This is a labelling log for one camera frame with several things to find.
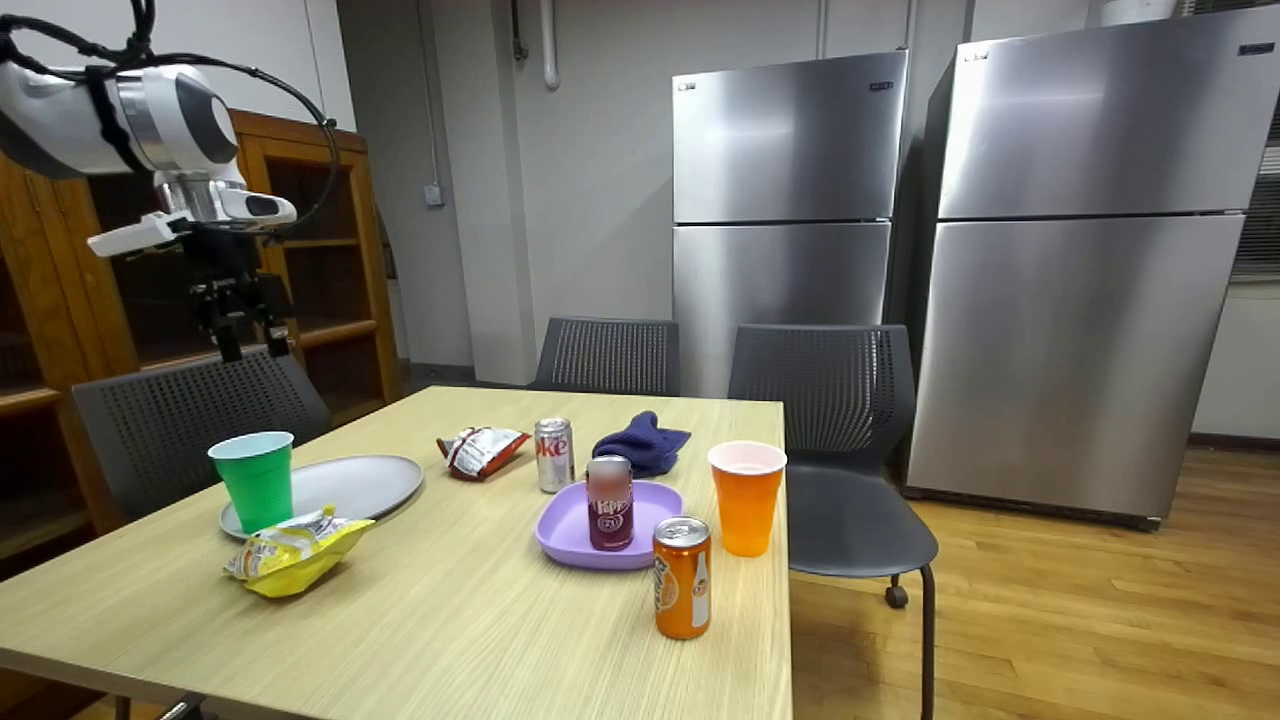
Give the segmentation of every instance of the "soda can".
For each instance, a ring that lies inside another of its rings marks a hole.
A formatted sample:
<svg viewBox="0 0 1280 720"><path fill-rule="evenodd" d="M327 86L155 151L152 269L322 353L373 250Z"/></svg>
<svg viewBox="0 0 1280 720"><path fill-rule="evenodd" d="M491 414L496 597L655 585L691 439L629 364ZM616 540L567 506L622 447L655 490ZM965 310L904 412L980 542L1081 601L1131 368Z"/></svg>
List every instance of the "soda can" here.
<svg viewBox="0 0 1280 720"><path fill-rule="evenodd" d="M592 455L590 462L590 535L595 553L631 542L631 461Z"/></svg>
<svg viewBox="0 0 1280 720"><path fill-rule="evenodd" d="M697 639L711 622L711 529L668 515L653 529L653 618L673 639Z"/></svg>
<svg viewBox="0 0 1280 720"><path fill-rule="evenodd" d="M566 414L536 421L532 444L536 444L536 489L557 497L576 480L567 421Z"/></svg>

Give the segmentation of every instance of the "plate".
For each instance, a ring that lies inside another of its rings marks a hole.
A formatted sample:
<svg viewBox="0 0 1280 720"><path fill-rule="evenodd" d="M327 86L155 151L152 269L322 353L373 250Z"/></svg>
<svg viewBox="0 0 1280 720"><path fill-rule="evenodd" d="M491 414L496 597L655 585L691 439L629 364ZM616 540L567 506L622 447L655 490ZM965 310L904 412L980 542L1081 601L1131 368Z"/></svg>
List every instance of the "plate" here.
<svg viewBox="0 0 1280 720"><path fill-rule="evenodd" d="M322 513L325 503L347 521L377 521L426 489L426 470L408 455L344 455L293 470L293 515ZM221 529L245 540L240 515L227 503Z"/></svg>
<svg viewBox="0 0 1280 720"><path fill-rule="evenodd" d="M653 529L686 513L681 490L668 483L631 483L631 542L622 553L595 553L590 540L590 489L567 483L536 521L536 542L574 568L649 568L653 563Z"/></svg>

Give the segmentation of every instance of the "plastic cup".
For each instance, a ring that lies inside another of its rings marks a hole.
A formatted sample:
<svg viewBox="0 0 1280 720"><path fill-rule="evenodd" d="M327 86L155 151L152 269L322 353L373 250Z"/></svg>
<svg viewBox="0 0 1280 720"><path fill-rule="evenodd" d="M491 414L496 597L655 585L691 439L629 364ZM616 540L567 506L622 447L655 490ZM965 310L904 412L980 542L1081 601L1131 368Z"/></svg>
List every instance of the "plastic cup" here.
<svg viewBox="0 0 1280 720"><path fill-rule="evenodd" d="M773 444L727 439L708 451L722 501L722 542L731 556L765 556L773 535L775 483L787 455Z"/></svg>
<svg viewBox="0 0 1280 720"><path fill-rule="evenodd" d="M245 531L261 531L293 515L293 432L227 437L209 447L209 461L234 490Z"/></svg>

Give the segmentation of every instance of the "green plastic cup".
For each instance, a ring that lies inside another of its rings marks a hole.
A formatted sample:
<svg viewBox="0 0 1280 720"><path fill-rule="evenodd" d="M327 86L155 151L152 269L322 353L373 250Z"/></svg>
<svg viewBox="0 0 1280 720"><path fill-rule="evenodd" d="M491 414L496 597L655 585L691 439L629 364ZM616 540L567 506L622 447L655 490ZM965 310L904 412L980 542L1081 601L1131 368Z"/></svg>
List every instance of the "green plastic cup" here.
<svg viewBox="0 0 1280 720"><path fill-rule="evenodd" d="M293 515L293 432L247 432L209 447L245 531Z"/></svg>

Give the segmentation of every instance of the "yellow object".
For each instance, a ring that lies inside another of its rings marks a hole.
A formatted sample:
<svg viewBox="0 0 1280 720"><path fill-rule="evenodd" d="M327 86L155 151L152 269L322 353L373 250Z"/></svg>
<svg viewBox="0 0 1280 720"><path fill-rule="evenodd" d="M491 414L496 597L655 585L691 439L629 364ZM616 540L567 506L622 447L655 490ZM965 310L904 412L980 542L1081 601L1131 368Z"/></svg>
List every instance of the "yellow object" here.
<svg viewBox="0 0 1280 720"><path fill-rule="evenodd" d="M327 574L373 529L373 521L342 521L332 506L251 531L227 558L227 574L247 593L286 601Z"/></svg>

